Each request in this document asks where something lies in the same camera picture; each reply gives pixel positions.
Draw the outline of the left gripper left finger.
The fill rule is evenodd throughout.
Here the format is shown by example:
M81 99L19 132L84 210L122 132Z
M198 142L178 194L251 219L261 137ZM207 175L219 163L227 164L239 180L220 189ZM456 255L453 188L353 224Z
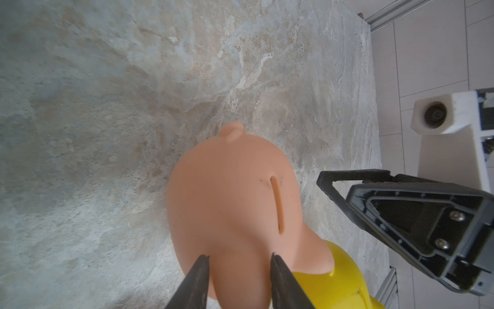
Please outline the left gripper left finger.
M205 309L210 282L209 256L200 255L165 309Z

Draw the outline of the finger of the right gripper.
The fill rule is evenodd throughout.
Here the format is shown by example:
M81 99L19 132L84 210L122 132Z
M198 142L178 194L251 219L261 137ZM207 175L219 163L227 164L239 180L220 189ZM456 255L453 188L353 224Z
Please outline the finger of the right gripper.
M316 184L322 192L361 230L373 230L353 210L347 201L352 186L383 183L435 183L434 180L405 174L392 175L384 169L360 169L345 171L322 171Z
M354 185L347 203L365 228L455 293L493 287L493 195L455 184Z

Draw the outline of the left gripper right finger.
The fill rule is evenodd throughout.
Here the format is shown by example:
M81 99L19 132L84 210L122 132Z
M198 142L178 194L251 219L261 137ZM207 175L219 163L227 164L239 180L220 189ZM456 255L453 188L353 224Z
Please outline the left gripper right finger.
M287 264L275 253L271 255L270 281L274 309L315 309Z

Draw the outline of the pink piggy bank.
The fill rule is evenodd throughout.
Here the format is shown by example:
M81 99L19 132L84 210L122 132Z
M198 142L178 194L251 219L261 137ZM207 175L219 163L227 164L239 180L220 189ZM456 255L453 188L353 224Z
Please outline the pink piggy bank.
M272 254L292 272L334 269L330 248L304 222L290 161L239 122L180 158L167 183L166 207L182 270L208 256L208 294L222 308L270 306Z

